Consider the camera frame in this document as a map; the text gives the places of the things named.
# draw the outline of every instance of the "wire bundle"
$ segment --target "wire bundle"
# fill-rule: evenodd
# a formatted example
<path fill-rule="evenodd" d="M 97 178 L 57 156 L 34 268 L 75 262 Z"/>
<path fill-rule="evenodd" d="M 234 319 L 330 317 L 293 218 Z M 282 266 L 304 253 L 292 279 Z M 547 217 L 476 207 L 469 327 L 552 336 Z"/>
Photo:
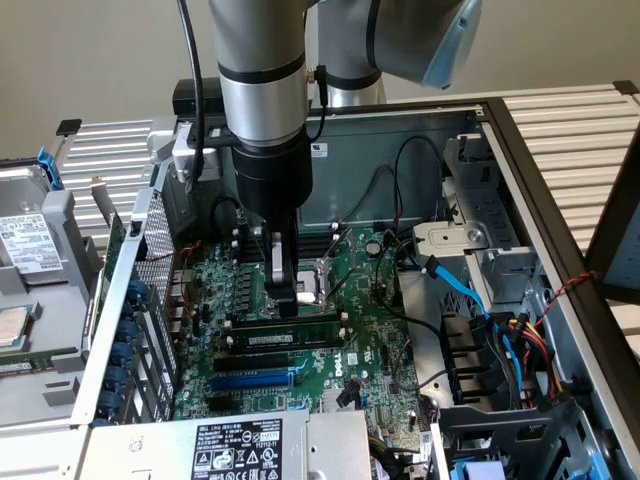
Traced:
<path fill-rule="evenodd" d="M 517 320 L 510 320 L 509 329 L 511 331 L 515 331 L 517 328 L 517 323 L 518 323 Z M 538 331 L 529 322 L 525 323 L 525 329 L 522 332 L 522 337 L 525 340 L 527 340 L 527 342 L 531 346 L 531 348 L 527 350 L 527 352 L 524 355 L 524 359 L 523 359 L 524 373 L 523 374 L 525 376 L 527 374 L 527 362 L 531 356 L 532 349 L 533 348 L 537 349 L 542 356 L 542 359 L 544 361 L 544 364 L 547 370 L 547 376 L 549 380 L 549 387 L 548 387 L 549 396 L 551 398 L 554 398 L 559 392 L 562 392 L 563 389 L 562 389 L 562 385 L 560 384 L 560 380 L 558 379 L 558 375 L 555 369 L 553 368 L 553 363 L 551 362 L 551 355 L 549 354 L 549 349 L 547 348 L 543 338 L 540 336 Z"/>

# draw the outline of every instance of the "blue latch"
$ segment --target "blue latch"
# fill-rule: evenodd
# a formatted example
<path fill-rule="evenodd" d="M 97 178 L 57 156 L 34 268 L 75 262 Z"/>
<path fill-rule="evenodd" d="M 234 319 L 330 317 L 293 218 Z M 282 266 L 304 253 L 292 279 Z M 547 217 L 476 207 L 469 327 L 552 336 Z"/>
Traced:
<path fill-rule="evenodd" d="M 42 168 L 44 168 L 45 172 L 47 172 L 51 188 L 53 188 L 53 190 L 64 190 L 56 161 L 53 158 L 53 155 L 48 153 L 44 147 L 42 147 L 38 152 L 38 163 Z"/>

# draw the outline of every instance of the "warning label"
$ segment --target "warning label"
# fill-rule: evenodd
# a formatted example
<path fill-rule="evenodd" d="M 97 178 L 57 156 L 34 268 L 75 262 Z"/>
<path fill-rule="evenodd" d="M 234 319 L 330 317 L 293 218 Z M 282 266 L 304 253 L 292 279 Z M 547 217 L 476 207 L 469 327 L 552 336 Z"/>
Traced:
<path fill-rule="evenodd" d="M 327 158 L 329 156 L 328 143 L 311 144 L 311 158 Z"/>
<path fill-rule="evenodd" d="M 192 480 L 279 480 L 282 420 L 200 425 Z"/>
<path fill-rule="evenodd" d="M 0 218 L 0 239 L 22 274 L 62 269 L 47 223 L 39 213 Z"/>

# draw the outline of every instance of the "screw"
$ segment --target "screw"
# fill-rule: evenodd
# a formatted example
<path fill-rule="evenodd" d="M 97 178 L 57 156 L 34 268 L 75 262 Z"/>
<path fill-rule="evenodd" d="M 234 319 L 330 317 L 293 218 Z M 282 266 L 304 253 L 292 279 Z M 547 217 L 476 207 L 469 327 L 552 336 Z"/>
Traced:
<path fill-rule="evenodd" d="M 469 240 L 471 240 L 473 243 L 480 243 L 484 238 L 484 234 L 480 230 L 477 230 L 475 228 L 469 230 L 469 233 L 467 234 L 467 236 L 469 237 Z"/>

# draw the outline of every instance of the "sticker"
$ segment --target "sticker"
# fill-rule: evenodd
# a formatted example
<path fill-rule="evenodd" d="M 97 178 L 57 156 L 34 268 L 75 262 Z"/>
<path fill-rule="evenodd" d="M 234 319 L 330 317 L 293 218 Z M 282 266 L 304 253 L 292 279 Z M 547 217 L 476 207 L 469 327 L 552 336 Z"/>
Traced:
<path fill-rule="evenodd" d="M 58 250 L 41 214 L 0 218 L 0 238 L 20 273 L 62 270 Z"/>
<path fill-rule="evenodd" d="M 282 419 L 200 425 L 192 480 L 279 480 Z"/>
<path fill-rule="evenodd" d="M 272 335 L 270 337 L 249 337 L 249 345 L 269 345 L 271 343 L 292 343 L 293 335 Z"/>
<path fill-rule="evenodd" d="M 327 158 L 329 156 L 328 143 L 312 143 L 311 158 Z"/>
<path fill-rule="evenodd" d="M 9 363 L 8 365 L 0 365 L 0 375 L 6 373 L 29 372 L 33 370 L 30 362 Z"/>
<path fill-rule="evenodd" d="M 431 432 L 420 432 L 420 463 L 428 463 L 431 458 Z"/>

